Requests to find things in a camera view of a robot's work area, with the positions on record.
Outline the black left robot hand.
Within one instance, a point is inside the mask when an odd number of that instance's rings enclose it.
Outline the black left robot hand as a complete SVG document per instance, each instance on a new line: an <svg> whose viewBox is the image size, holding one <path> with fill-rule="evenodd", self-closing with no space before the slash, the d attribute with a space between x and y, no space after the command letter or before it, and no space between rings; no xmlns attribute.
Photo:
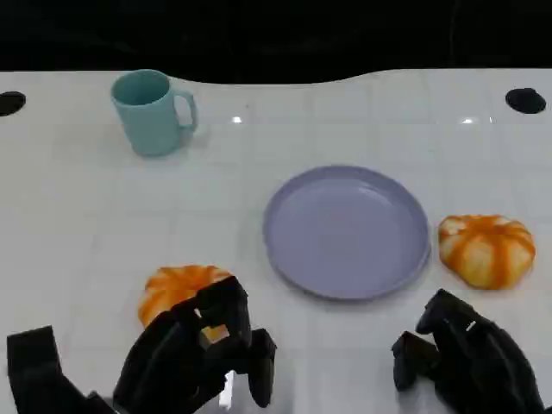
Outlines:
<svg viewBox="0 0 552 414"><path fill-rule="evenodd" d="M230 276L162 311L142 332L113 392L127 413L194 413L220 394L227 373L248 377L261 408L273 395L276 345L252 329L248 295Z"/></svg>

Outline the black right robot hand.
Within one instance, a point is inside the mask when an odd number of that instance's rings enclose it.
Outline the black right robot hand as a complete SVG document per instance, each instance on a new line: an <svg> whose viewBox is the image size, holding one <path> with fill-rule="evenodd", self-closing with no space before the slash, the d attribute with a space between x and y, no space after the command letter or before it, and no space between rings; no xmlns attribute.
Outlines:
<svg viewBox="0 0 552 414"><path fill-rule="evenodd" d="M415 332L392 345L398 392L417 379L433 382L455 413L549 413L536 376L507 331L470 304L440 289L425 305Z"/></svg>

